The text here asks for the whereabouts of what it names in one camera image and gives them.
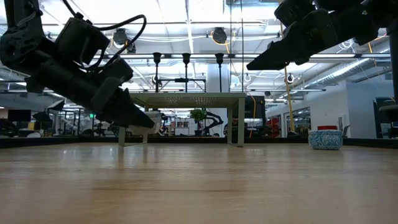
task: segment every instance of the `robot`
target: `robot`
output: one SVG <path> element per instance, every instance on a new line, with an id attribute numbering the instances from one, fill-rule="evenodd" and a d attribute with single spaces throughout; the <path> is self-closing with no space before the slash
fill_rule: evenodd
<path id="1" fill-rule="evenodd" d="M 391 137 L 398 137 L 398 0 L 284 0 L 275 16 L 286 26 L 283 39 L 271 42 L 248 70 L 280 70 L 290 62 L 301 65 L 352 38 L 367 44 L 380 28 L 387 28 L 395 105 L 379 110 L 391 120 Z"/>
<path id="2" fill-rule="evenodd" d="M 27 91 L 42 93 L 53 90 L 96 114 L 96 118 L 117 126 L 153 128 L 155 123 L 135 106 L 122 83 L 132 78 L 131 67 L 119 56 L 132 46 L 146 26 L 146 17 L 138 15 L 120 24 L 95 27 L 74 12 L 55 42 L 48 40 L 42 29 L 42 12 L 38 0 L 4 0 L 7 32 L 0 40 L 0 59 L 3 65 L 25 73 Z M 144 23 L 138 34 L 112 58 L 104 55 L 109 39 L 102 33 L 137 19 Z M 101 56 L 91 66 L 95 54 Z M 100 66 L 102 60 L 108 59 Z"/>

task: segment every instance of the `black cable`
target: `black cable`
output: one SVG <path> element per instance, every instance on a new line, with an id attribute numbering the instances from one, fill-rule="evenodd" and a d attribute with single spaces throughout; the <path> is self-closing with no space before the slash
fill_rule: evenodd
<path id="1" fill-rule="evenodd" d="M 130 22 L 136 21 L 136 20 L 138 20 L 138 19 L 143 19 L 143 20 L 144 20 L 144 22 L 142 23 L 141 30 L 137 33 L 137 35 L 136 35 L 132 40 L 129 41 L 128 44 L 126 44 L 122 49 L 120 49 L 118 52 L 116 52 L 116 54 L 113 55 L 113 57 L 112 57 L 108 62 L 106 62 L 106 65 L 105 65 L 105 66 L 108 66 L 108 65 L 110 65 L 112 62 L 114 62 L 114 61 L 116 60 L 116 58 L 120 55 L 120 53 L 122 53 L 122 52 L 125 51 L 127 48 L 129 48 L 129 47 L 138 39 L 138 37 L 141 36 L 141 34 L 143 33 L 143 31 L 144 31 L 144 29 L 145 29 L 145 27 L 146 27 L 146 25 L 147 25 L 147 18 L 146 18 L 144 15 L 138 15 L 138 16 L 134 16 L 134 17 L 131 18 L 131 19 L 128 19 L 128 20 L 126 20 L 126 21 L 124 21 L 124 22 L 121 22 L 121 23 L 119 23 L 119 24 L 116 24 L 116 25 L 113 25 L 113 26 L 110 26 L 110 27 L 101 27 L 101 28 L 98 28 L 99 30 L 116 29 L 116 28 L 118 28 L 118 27 L 124 26 L 124 25 L 126 25 L 126 24 L 128 24 L 128 23 L 130 23 Z"/>
<path id="2" fill-rule="evenodd" d="M 134 17 L 132 17 L 132 18 L 126 20 L 126 21 L 120 22 L 120 23 L 115 24 L 115 25 L 111 25 L 111 26 L 108 26 L 108 27 L 98 27 L 98 30 L 106 31 L 106 30 L 117 29 L 119 27 L 122 27 L 124 25 L 129 24 L 130 22 L 134 22 L 134 21 L 136 21 L 138 19 L 144 19 L 144 25 L 146 25 L 146 17 L 144 15 L 138 15 L 138 16 L 134 16 Z"/>
<path id="3" fill-rule="evenodd" d="M 69 5 L 69 2 L 67 0 L 62 0 L 62 2 L 67 6 L 68 10 L 70 11 L 70 13 L 72 13 L 72 15 L 74 17 L 77 17 L 77 14 L 75 13 L 75 11 L 72 9 L 72 7 Z"/>

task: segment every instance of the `yellow cable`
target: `yellow cable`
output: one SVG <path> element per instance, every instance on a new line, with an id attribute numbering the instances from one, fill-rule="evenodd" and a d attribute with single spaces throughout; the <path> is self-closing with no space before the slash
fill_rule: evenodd
<path id="1" fill-rule="evenodd" d="M 385 37 L 387 37 L 387 34 L 384 34 L 383 36 L 378 37 L 378 38 L 376 38 L 376 39 L 374 39 L 374 40 L 380 40 L 381 38 L 385 38 Z"/>
<path id="2" fill-rule="evenodd" d="M 225 45 L 227 53 L 230 54 L 228 45 L 229 45 L 229 44 L 232 42 L 232 40 L 236 37 L 236 33 L 234 32 L 233 38 L 231 39 L 231 41 L 230 41 L 229 43 L 224 43 L 224 44 L 219 44 L 219 43 L 217 43 L 217 42 L 214 40 L 214 38 L 213 38 L 213 34 L 214 34 L 214 31 L 211 31 L 210 36 L 211 36 L 212 41 L 213 41 L 215 44 L 217 44 L 217 45 Z"/>
<path id="3" fill-rule="evenodd" d="M 280 22 L 280 35 L 282 38 L 284 37 L 284 28 L 282 22 Z M 287 100 L 289 101 L 289 115 L 290 115 L 290 131 L 295 131 L 294 128 L 294 118 L 293 118 L 293 107 L 292 107 L 292 95 L 290 94 L 289 84 L 287 83 L 287 68 L 285 67 L 285 82 L 286 82 L 286 91 L 287 91 Z"/>
<path id="4" fill-rule="evenodd" d="M 373 49 L 372 49 L 372 46 L 371 46 L 370 42 L 368 42 L 368 46 L 369 46 L 369 50 L 371 51 L 371 54 L 373 54 Z M 377 63 L 376 63 L 376 59 L 375 58 L 373 59 L 373 62 L 374 62 L 374 66 L 377 67 Z"/>

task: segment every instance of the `blue patterned box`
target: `blue patterned box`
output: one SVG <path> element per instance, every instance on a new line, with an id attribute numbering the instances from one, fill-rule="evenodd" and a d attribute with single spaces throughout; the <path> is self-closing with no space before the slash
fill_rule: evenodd
<path id="1" fill-rule="evenodd" d="M 310 131 L 308 143 L 317 150 L 339 150 L 343 145 L 343 132 L 337 130 Z"/>

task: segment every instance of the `white table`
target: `white table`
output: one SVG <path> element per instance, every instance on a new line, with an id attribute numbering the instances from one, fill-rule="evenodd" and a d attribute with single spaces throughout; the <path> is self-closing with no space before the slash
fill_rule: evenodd
<path id="1" fill-rule="evenodd" d="M 244 101 L 245 93 L 131 93 L 131 99 L 149 111 L 149 108 L 227 108 L 228 133 L 227 142 L 232 144 L 232 110 L 239 105 L 238 144 L 244 144 Z M 148 142 L 144 135 L 143 143 Z M 119 145 L 125 146 L 126 128 L 119 129 Z"/>

